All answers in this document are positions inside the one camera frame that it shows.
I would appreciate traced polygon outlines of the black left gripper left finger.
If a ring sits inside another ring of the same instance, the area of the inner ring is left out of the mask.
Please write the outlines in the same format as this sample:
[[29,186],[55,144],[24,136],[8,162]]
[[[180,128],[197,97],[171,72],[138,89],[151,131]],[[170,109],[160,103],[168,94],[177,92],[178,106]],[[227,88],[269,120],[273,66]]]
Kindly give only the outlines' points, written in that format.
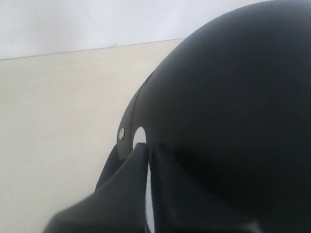
[[138,143],[122,166],[92,195],[53,216],[46,233],[147,233],[148,148]]

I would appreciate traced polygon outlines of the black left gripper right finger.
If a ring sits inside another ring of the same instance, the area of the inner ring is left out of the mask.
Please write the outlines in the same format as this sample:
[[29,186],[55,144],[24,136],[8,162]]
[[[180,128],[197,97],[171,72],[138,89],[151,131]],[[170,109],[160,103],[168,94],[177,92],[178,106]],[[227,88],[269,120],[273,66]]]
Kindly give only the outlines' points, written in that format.
[[158,144],[152,157],[152,193],[157,233],[260,233],[257,221],[191,177]]

